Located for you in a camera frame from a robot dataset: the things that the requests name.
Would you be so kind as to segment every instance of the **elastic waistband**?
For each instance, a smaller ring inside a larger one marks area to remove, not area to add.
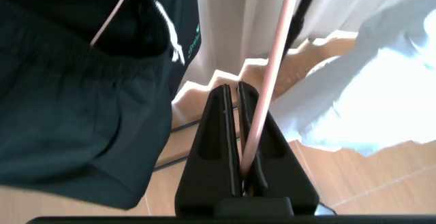
[[[8,0],[0,0],[0,52],[63,74],[108,79],[137,76],[172,54],[168,42],[166,50],[153,57],[110,56]]]

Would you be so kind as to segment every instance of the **green logo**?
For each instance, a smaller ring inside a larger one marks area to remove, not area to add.
[[[196,32],[197,32],[196,38],[192,41],[192,44],[189,46],[188,58],[191,58],[192,50],[196,47],[198,40],[200,38],[200,23],[198,23],[197,25]]]

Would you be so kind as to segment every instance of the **pink stick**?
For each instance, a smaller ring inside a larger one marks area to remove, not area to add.
[[[285,48],[287,32],[291,24],[296,1],[297,0],[283,0],[279,24],[275,33],[274,44],[268,60],[264,83],[262,85],[262,92],[260,93],[258,104],[256,105],[253,122],[248,134],[247,143],[245,144],[243,158],[240,163],[240,172],[244,178],[247,177],[256,151],[258,150],[260,136],[264,128],[266,115],[268,114],[271,97],[273,96],[274,85],[281,62],[281,55]]]
[[[120,7],[122,6],[123,2],[124,2],[124,0],[118,0],[118,3],[116,3],[116,5],[115,5],[114,9],[112,10],[112,12],[110,13],[109,17],[107,17],[107,19],[104,21],[102,27],[100,27],[98,32],[95,34],[94,38],[91,40],[91,43],[90,43],[91,46],[94,46],[94,44],[100,38],[100,36],[102,35],[102,33],[104,32],[106,27],[108,27],[109,23],[112,21],[115,14],[118,12]]]

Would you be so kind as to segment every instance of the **white garment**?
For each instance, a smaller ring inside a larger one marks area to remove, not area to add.
[[[355,48],[278,98],[288,141],[371,155],[436,139],[436,0],[408,0],[366,20]]]

